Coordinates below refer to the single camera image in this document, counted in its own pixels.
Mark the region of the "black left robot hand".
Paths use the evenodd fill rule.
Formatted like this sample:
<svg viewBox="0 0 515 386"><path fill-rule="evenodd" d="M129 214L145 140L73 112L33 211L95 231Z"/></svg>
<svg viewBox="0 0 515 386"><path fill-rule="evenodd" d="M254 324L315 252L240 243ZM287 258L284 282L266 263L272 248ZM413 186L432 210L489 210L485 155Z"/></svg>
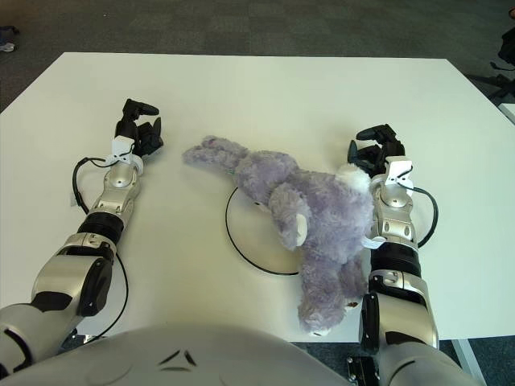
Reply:
<svg viewBox="0 0 515 386"><path fill-rule="evenodd" d="M142 115L156 116L154 123L144 122L136 124ZM161 118L159 109L143 102L127 99L123 109L122 118L116 124L115 136L123 136L134 140L131 153L139 157L151 155L163 146L161 138Z"/></svg>

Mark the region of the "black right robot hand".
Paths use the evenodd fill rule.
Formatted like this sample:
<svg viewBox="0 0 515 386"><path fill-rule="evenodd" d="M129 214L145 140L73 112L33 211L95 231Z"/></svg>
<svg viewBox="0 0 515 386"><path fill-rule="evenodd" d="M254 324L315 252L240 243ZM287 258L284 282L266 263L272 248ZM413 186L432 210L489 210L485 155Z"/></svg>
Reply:
<svg viewBox="0 0 515 386"><path fill-rule="evenodd" d="M356 140L375 141L376 144L359 149ZM387 157L405 155L405 147L397 139L395 131L388 124L383 124L356 134L356 139L349 143L347 161L362 169L369 177L374 177L386 172Z"/></svg>

